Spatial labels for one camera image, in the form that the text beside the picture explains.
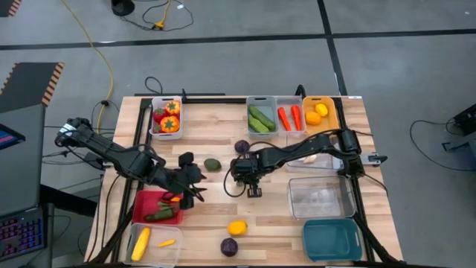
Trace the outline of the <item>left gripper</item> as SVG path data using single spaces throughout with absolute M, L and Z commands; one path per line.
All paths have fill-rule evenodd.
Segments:
M 196 187 L 195 184 L 205 179 L 197 165 L 185 165 L 183 168 L 162 168 L 158 172 L 158 186 L 173 194 L 182 195 L 179 201 L 181 210 L 188 210 L 194 206 L 194 199 L 204 202 L 200 194 L 206 188 Z

